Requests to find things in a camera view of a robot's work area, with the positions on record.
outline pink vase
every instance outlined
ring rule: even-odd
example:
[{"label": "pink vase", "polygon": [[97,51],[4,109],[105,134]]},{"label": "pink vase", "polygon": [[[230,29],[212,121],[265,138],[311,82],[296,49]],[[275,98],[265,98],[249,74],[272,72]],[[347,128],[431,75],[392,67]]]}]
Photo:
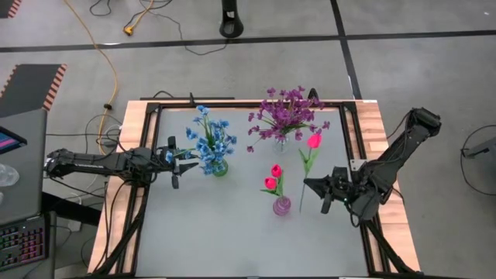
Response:
[{"label": "pink vase", "polygon": [[291,208],[291,200],[288,197],[279,197],[274,201],[274,205],[272,205],[272,209],[274,213],[279,216],[284,216],[289,212]]}]

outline orange and black striped tape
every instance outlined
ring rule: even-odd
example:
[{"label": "orange and black striped tape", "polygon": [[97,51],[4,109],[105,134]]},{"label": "orange and black striped tape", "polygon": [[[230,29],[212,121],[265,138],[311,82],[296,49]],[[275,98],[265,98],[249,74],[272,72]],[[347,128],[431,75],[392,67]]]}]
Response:
[{"label": "orange and black striped tape", "polygon": [[20,5],[21,5],[21,0],[14,0],[14,2],[12,3],[12,6],[10,7],[9,13],[7,15],[7,17],[9,19],[11,19],[14,16],[16,16],[16,13],[19,10],[19,6]]},{"label": "orange and black striped tape", "polygon": [[43,103],[43,109],[46,111],[50,111],[53,105],[53,101],[55,101],[55,96],[57,95],[57,91],[59,90],[60,83],[62,83],[62,79],[64,78],[65,71],[67,69],[66,64],[62,64],[55,73],[55,77],[53,78],[52,85],[48,90],[48,94],[46,94],[45,102]]},{"label": "orange and black striped tape", "polygon": [[3,95],[3,92],[5,92],[5,89],[7,89],[7,85],[9,85],[9,82],[10,80],[12,79],[12,76],[14,75],[14,73],[16,72],[16,69],[17,69],[17,66],[18,65],[15,65],[14,66],[14,69],[12,70],[12,73],[9,75],[9,78],[7,78],[7,82],[5,83],[5,85],[3,86],[3,89],[0,91],[0,98],[2,97]]}]

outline cable plug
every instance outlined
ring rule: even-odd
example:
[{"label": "cable plug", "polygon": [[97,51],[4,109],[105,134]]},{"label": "cable plug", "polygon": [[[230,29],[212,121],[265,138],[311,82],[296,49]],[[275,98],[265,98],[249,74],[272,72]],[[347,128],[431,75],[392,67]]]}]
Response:
[{"label": "cable plug", "polygon": [[130,27],[124,27],[123,31],[127,36],[131,36],[133,34],[133,28],[131,26]]}]

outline small vase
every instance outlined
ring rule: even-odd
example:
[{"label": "small vase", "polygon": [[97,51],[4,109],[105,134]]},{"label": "small vase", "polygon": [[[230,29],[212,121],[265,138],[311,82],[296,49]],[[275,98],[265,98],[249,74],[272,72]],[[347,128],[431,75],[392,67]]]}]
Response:
[{"label": "small vase", "polygon": [[227,164],[227,161],[226,161],[226,160],[222,160],[222,162],[221,162],[221,163],[217,163],[217,162],[215,162],[213,165],[214,165],[214,170],[215,170],[215,169],[217,169],[219,166],[222,166],[222,167],[220,167],[220,168],[221,168],[221,170],[219,170],[219,171],[214,171],[214,173],[213,173],[213,174],[214,174],[216,177],[222,177],[222,176],[224,176],[224,175],[226,175],[226,174],[227,174],[227,170],[229,169],[229,165]]},{"label": "small vase", "polygon": [[284,139],[276,138],[272,148],[274,149],[274,152],[276,154],[283,154],[284,152],[288,151],[289,143],[289,136],[286,134],[284,135]]},{"label": "small vase", "polygon": [[289,209],[291,208],[291,200],[288,197],[279,197],[274,201],[274,204],[272,205],[272,209],[274,210],[274,213],[279,216],[284,216],[289,212]]}]

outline yellow extension cord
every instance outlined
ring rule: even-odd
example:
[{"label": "yellow extension cord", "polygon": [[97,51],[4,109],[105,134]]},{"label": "yellow extension cord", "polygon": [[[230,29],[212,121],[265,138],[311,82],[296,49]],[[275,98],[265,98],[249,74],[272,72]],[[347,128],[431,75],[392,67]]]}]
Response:
[{"label": "yellow extension cord", "polygon": [[148,12],[148,10],[150,10],[150,8],[153,6],[153,0],[150,0],[150,4],[148,5],[148,7],[139,15],[138,19],[136,20],[136,22],[129,26],[129,27],[124,27],[124,33],[127,35],[127,36],[131,36],[133,34],[133,29],[134,27],[136,27],[138,25],[138,23],[140,23],[141,21],[141,18]]},{"label": "yellow extension cord", "polygon": [[[78,13],[74,10],[74,8],[72,7],[72,5],[69,3],[68,0],[64,0],[65,4],[67,5],[67,7],[69,7],[69,9],[71,9],[71,11],[74,13],[74,15],[77,17],[77,19],[79,20],[79,22],[81,23],[81,25],[86,29],[86,32],[88,33],[88,35],[90,36],[90,39],[91,39],[91,42],[93,43],[93,47],[95,47],[95,49],[101,53],[103,55],[103,57],[107,60],[108,62],[108,65],[110,65],[110,68],[112,69],[112,72],[114,72],[114,91],[112,93],[112,97],[110,98],[110,100],[108,100],[108,103],[109,105],[111,105],[113,102],[114,102],[114,99],[117,95],[117,91],[119,90],[117,84],[119,83],[118,79],[117,79],[117,72],[115,71],[115,68],[114,68],[114,65],[112,64],[112,62],[110,61],[109,57],[107,57],[107,55],[98,48],[98,45],[96,44],[95,42],[95,39],[93,39],[93,36],[91,35],[91,32],[90,30],[88,29],[88,27],[86,26],[86,24],[84,24],[83,22],[83,19],[81,19],[81,17],[78,15]],[[103,126],[104,126],[104,122],[105,122],[105,117],[107,116],[107,113],[109,113],[109,110],[106,108],[105,111],[103,112],[103,116],[102,116],[102,120],[100,121],[100,127],[98,128],[98,141],[100,142],[102,140],[102,131],[103,131]],[[100,153],[101,154],[104,154],[105,155],[105,151],[102,149],[102,146],[101,145],[98,145],[98,148],[100,149]]]}]

